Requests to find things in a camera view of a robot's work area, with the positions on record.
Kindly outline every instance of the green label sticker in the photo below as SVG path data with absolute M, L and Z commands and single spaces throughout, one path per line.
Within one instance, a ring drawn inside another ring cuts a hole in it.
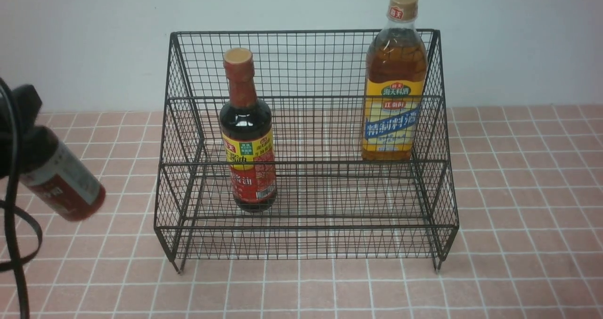
M 251 142 L 241 142 L 241 154 L 253 155 L 253 144 Z

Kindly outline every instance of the wire basket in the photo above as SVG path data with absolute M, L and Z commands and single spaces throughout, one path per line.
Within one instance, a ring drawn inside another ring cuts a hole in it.
M 360 127 L 368 45 L 379 31 L 178 32 L 170 37 L 155 232 L 187 259 L 429 257 L 439 270 L 459 229 L 440 32 L 420 30 L 428 74 L 411 160 L 366 162 Z M 254 53 L 273 111 L 278 196 L 239 209 L 218 113 L 223 53 Z

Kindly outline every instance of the amber liquid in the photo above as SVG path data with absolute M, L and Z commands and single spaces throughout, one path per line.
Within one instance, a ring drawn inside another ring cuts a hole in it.
M 421 82 L 427 73 L 425 45 L 414 27 L 390 22 L 379 32 L 368 48 L 366 57 L 367 79 L 382 83 L 393 80 Z M 366 108 L 366 98 L 362 110 Z M 367 151 L 362 147 L 364 160 L 409 160 L 411 151 Z

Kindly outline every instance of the soy sauce bottle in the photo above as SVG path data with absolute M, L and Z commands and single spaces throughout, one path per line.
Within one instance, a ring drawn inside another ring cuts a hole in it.
M 252 52 L 234 48 L 224 53 L 230 100 L 220 110 L 220 130 L 235 203 L 247 212 L 269 209 L 276 199 L 272 113 L 258 98 L 253 83 Z

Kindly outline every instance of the power cord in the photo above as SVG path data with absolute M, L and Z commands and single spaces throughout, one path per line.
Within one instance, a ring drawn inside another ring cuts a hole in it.
M 19 311 L 21 313 L 21 319 L 29 319 L 30 302 L 27 293 L 27 282 L 25 280 L 23 266 L 36 257 L 37 253 L 39 252 L 42 242 L 42 230 L 39 223 L 32 216 L 15 205 L 15 201 L 17 199 L 17 188 L 19 186 L 19 174 L 21 171 L 24 130 L 22 127 L 19 108 L 17 108 L 17 104 L 11 95 L 11 91 L 2 78 L 0 78 L 0 93 L 6 102 L 12 134 L 12 154 L 11 164 L 9 165 L 10 170 L 8 175 L 6 197 L 4 201 L 0 200 L 0 208 L 4 209 L 4 234 L 6 235 L 6 244 L 10 261 L 0 263 L 0 272 L 10 270 L 13 271 L 15 275 L 15 283 L 17 285 L 17 297 L 19 299 Z M 15 215 L 22 218 L 33 228 L 38 239 L 38 247 L 33 253 L 27 255 L 26 257 L 21 257 L 21 253 L 19 252 Z

